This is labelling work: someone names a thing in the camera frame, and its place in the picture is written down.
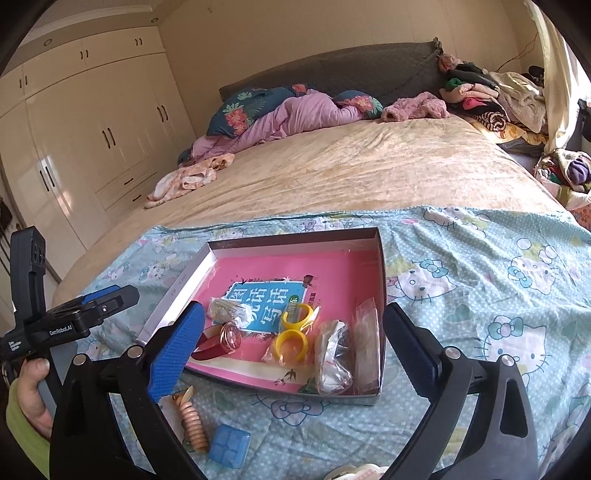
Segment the green sleeve forearm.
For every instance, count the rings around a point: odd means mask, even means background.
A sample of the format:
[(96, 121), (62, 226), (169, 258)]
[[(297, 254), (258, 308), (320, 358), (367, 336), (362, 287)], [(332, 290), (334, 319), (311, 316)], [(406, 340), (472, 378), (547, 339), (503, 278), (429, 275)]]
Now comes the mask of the green sleeve forearm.
[(18, 381), (15, 380), (10, 386), (6, 408), (8, 429), (26, 457), (45, 479), (49, 479), (50, 443), (33, 428), (24, 415), (19, 405), (17, 387)]

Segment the left hand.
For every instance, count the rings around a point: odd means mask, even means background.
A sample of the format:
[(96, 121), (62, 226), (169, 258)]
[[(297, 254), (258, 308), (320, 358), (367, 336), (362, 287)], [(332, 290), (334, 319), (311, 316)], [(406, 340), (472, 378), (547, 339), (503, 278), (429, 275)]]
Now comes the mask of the left hand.
[(39, 384), (49, 373), (47, 359), (37, 358), (22, 365), (17, 385), (18, 404), (33, 429), (46, 440), (52, 433), (53, 420), (39, 393)]

